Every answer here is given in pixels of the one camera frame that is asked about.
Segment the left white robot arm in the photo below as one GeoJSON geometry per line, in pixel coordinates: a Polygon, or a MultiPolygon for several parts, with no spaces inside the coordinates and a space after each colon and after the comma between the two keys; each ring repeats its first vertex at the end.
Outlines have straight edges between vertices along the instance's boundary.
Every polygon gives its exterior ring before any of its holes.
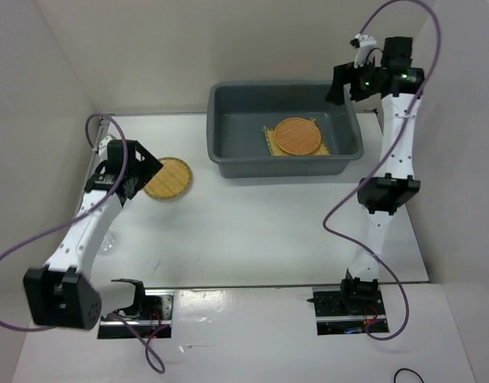
{"type": "Polygon", "coordinates": [[[30,268],[23,285],[38,326],[91,330],[103,308],[90,282],[93,263],[112,221],[163,165],[139,141],[105,138],[101,162],[88,178],[78,221],[43,267],[30,268]]]}

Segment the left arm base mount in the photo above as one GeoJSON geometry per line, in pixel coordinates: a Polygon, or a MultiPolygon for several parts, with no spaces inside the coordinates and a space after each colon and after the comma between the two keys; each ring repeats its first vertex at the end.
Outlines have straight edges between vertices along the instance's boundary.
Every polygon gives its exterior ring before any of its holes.
{"type": "MultiPolygon", "coordinates": [[[[124,310],[119,310],[116,313],[145,340],[149,338],[169,339],[172,337],[174,300],[174,290],[147,289],[144,303],[138,311],[126,314],[124,310]]],[[[106,317],[101,319],[97,329],[97,339],[132,338],[135,336],[122,322],[106,317]]]]}

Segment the square woven bamboo mat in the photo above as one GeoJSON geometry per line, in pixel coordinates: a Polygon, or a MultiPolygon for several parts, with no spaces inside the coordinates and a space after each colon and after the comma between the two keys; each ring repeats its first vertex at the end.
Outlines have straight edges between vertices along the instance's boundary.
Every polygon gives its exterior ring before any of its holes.
{"type": "MultiPolygon", "coordinates": [[[[263,128],[263,132],[265,135],[265,140],[266,144],[269,150],[269,153],[272,156],[292,156],[284,152],[283,150],[280,149],[280,147],[276,144],[275,139],[274,139],[274,128],[263,128]]],[[[330,152],[329,149],[326,147],[324,140],[322,139],[321,135],[321,144],[317,148],[317,150],[307,156],[329,156],[330,152]]]]}

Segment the round green-rimmed bamboo tray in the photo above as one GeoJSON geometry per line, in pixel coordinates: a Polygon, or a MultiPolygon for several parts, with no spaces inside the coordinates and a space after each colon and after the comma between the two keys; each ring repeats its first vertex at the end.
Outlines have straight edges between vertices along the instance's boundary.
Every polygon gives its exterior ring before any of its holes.
{"type": "Polygon", "coordinates": [[[161,157],[159,162],[163,167],[144,186],[143,191],[150,198],[159,201],[180,198],[192,185],[191,168],[177,157],[161,157]]]}

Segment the round orange woven basket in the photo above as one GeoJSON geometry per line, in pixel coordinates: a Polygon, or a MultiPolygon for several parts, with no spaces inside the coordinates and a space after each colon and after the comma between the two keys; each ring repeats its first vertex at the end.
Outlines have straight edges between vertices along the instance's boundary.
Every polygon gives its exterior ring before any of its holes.
{"type": "Polygon", "coordinates": [[[321,144],[321,131],[314,121],[301,117],[287,118],[277,124],[274,139],[281,150],[293,156],[306,156],[321,144]]]}

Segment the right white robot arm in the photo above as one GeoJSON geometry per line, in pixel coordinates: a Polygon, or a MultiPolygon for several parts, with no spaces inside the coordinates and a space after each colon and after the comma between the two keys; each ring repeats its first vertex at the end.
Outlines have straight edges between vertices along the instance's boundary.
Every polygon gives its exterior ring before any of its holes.
{"type": "Polygon", "coordinates": [[[384,127],[380,165],[359,183],[357,202],[367,211],[366,239],[341,281],[338,304],[355,314],[379,298],[379,263],[388,226],[397,210],[419,190],[412,164],[413,137],[421,98],[424,71],[412,66],[412,39],[386,38],[381,62],[373,53],[377,41],[357,34],[353,62],[333,69],[333,84],[326,100],[343,105],[380,95],[384,127]]]}

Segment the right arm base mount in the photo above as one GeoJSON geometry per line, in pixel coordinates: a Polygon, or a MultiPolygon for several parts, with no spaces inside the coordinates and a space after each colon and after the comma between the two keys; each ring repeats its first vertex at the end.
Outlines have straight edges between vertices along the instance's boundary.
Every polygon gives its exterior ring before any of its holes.
{"type": "Polygon", "coordinates": [[[372,334],[389,332],[380,290],[370,300],[346,301],[337,287],[314,287],[306,301],[314,309],[318,336],[364,334],[368,324],[372,334]]]}

